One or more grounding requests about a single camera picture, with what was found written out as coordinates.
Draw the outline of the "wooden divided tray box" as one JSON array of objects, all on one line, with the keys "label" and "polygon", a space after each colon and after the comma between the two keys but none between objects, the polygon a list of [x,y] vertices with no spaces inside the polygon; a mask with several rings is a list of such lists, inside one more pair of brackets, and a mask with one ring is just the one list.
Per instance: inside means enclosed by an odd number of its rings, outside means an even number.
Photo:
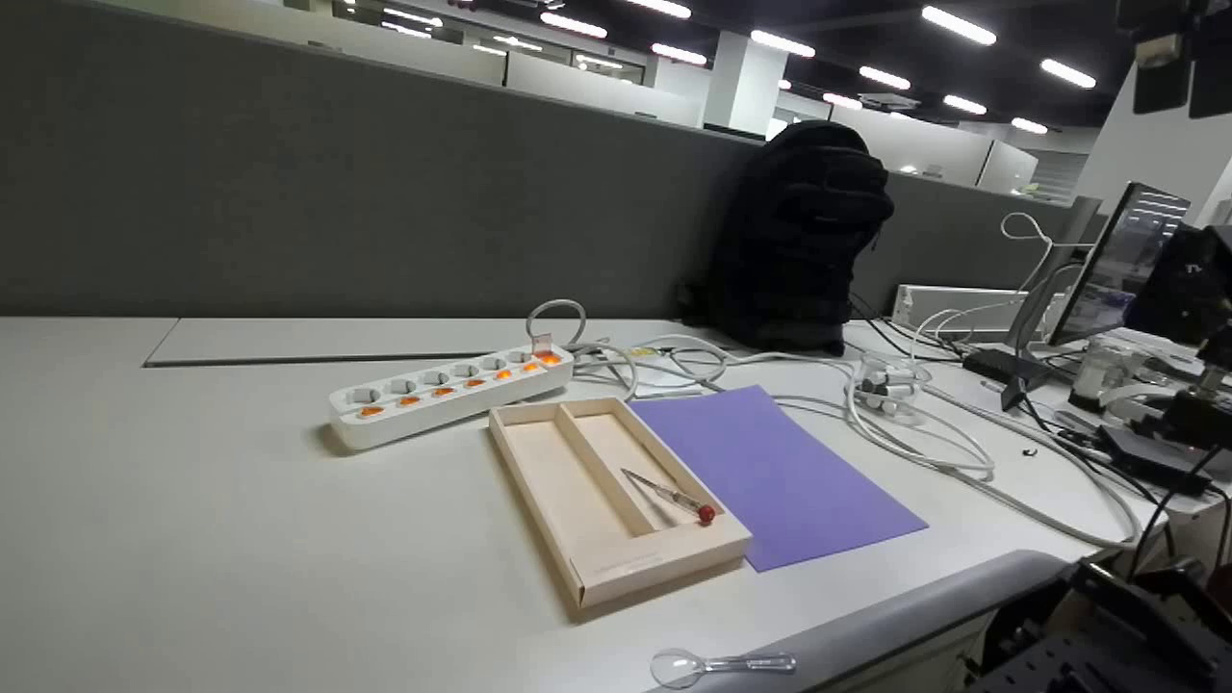
[{"label": "wooden divided tray box", "polygon": [[[505,404],[490,437],[573,617],[736,569],[746,556],[751,532],[624,400]],[[620,469],[716,505],[716,523],[701,528]]]}]

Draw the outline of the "purple blue cloth mat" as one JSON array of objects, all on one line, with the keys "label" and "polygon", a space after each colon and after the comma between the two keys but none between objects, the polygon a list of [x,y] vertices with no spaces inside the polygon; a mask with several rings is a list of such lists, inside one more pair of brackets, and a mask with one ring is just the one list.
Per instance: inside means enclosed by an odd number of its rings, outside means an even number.
[{"label": "purple blue cloth mat", "polygon": [[766,389],[634,400],[634,415],[751,532],[746,563],[780,569],[923,532],[923,520],[791,422]]}]

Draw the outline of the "white box device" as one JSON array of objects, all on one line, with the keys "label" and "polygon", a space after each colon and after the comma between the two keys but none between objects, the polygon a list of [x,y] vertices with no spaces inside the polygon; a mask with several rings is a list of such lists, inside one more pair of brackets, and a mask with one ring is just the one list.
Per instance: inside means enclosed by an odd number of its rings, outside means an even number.
[{"label": "white box device", "polygon": [[1004,336],[1023,289],[902,287],[890,319],[911,336]]}]

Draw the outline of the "white power strip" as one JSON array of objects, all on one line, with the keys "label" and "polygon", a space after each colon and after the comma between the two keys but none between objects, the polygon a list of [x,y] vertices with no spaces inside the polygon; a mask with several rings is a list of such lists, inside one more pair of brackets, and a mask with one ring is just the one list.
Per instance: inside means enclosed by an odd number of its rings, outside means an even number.
[{"label": "white power strip", "polygon": [[335,389],[333,432],[349,452],[386,446],[435,427],[452,427],[490,407],[548,398],[573,378],[573,354],[562,346],[508,346],[483,357],[407,371]]}]

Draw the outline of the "clear plastic spoon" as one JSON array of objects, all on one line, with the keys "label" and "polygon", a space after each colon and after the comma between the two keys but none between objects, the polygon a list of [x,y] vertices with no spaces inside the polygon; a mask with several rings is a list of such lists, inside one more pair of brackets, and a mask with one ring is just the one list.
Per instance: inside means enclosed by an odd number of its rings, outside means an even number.
[{"label": "clear plastic spoon", "polygon": [[661,690],[691,690],[707,676],[795,676],[795,655],[730,655],[730,658],[701,658],[693,650],[669,647],[650,658],[650,678]]}]

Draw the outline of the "computer monitor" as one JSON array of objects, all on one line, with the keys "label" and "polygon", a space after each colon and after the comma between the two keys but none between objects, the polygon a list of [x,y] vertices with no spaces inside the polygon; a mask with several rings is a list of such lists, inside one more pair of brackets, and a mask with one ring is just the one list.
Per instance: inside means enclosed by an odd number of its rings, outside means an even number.
[{"label": "computer monitor", "polygon": [[1053,346],[1122,329],[1127,305],[1154,273],[1164,246],[1185,224],[1191,200],[1131,180],[1101,229],[1055,329]]}]

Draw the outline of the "grey partition wall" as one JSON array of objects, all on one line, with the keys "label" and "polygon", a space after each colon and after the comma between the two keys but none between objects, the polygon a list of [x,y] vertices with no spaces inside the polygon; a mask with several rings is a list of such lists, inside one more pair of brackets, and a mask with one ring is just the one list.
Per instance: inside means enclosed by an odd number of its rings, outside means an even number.
[{"label": "grey partition wall", "polygon": [[4,315],[669,315],[742,139],[0,0]]}]

